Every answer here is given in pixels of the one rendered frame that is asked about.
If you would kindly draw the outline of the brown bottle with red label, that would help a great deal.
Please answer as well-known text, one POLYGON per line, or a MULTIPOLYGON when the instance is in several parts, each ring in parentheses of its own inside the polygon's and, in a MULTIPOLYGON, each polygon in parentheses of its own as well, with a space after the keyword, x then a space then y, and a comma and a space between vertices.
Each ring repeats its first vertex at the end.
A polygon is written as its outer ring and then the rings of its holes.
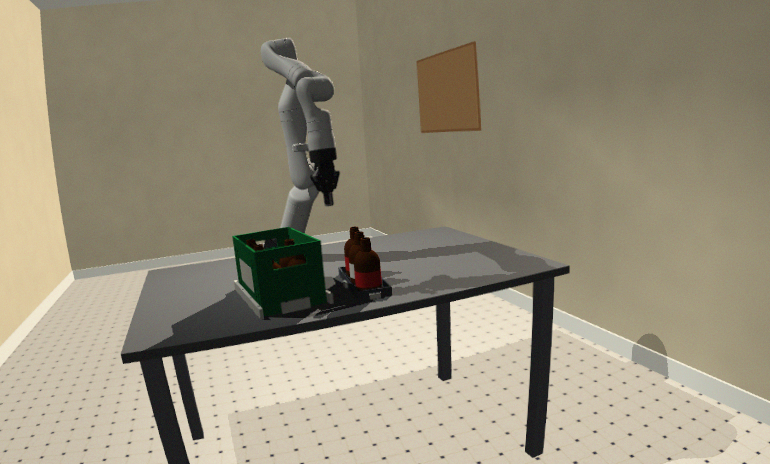
POLYGON ((360 248, 354 258, 357 291, 382 288, 380 258, 371 250, 369 237, 361 238, 360 248))
POLYGON ((288 263, 287 267, 301 265, 301 264, 306 264, 306 257, 304 257, 304 254, 293 256, 293 259, 288 263))

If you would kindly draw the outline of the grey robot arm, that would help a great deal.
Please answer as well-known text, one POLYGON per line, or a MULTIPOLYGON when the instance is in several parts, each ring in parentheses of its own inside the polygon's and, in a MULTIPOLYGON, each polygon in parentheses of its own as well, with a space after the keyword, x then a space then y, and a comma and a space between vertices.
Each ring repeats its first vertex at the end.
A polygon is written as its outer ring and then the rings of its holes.
POLYGON ((261 57, 267 68, 286 78, 278 111, 290 177, 298 189, 294 186, 289 192, 280 228, 290 227, 305 233, 313 202, 319 192, 310 179, 315 172, 314 163, 307 159, 306 152, 293 151, 336 148, 330 112, 314 104, 330 100, 334 85, 327 76, 297 60, 296 48, 290 38, 263 43, 261 57))

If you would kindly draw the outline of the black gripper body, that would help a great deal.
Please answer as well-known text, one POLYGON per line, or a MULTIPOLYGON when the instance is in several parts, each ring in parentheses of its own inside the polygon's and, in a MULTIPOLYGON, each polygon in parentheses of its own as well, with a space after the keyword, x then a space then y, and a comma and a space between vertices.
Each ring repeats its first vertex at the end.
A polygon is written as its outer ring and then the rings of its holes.
POLYGON ((326 178, 325 168, 334 167, 335 169, 335 166, 332 160, 337 159, 336 148, 312 150, 312 151, 309 151, 309 156, 310 156, 310 162, 314 163, 314 171, 316 170, 316 167, 318 167, 320 176, 322 176, 322 179, 326 181, 327 178, 326 178), (332 160, 329 161, 329 159, 332 159, 332 160))

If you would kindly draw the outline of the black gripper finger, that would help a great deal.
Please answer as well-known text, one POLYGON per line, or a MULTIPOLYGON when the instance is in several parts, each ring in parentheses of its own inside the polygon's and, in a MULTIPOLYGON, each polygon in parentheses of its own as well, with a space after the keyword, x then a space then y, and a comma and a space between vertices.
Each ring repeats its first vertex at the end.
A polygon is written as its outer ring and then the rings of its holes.
POLYGON ((319 173, 320 172, 318 170, 318 167, 316 167, 316 170, 315 170, 314 174, 310 175, 310 178, 311 178, 312 182, 314 183, 315 187, 317 188, 318 192, 321 191, 323 193, 325 206, 332 206, 333 205, 333 203, 332 203, 332 195, 330 193, 331 192, 331 188, 330 188, 330 183, 331 183, 330 169, 329 169, 329 167, 325 168, 325 173, 326 173, 327 181, 323 181, 322 180, 322 176, 320 176, 319 173))
MULTIPOLYGON (((332 193, 332 192, 333 192, 333 191, 334 191, 334 189, 336 189, 336 187, 337 187, 337 183, 338 183, 339 175, 340 175, 340 172, 339 172, 339 171, 336 171, 336 170, 334 169, 334 167, 330 167, 330 178, 331 178, 331 183, 330 183, 331 192, 330 192, 330 193, 331 193, 331 195, 332 195, 332 203, 333 203, 333 205, 334 205, 334 201, 333 201, 333 193, 332 193), (333 183, 334 183, 334 184, 333 184, 333 183)), ((333 206, 333 205, 332 205, 332 206, 333 206)))

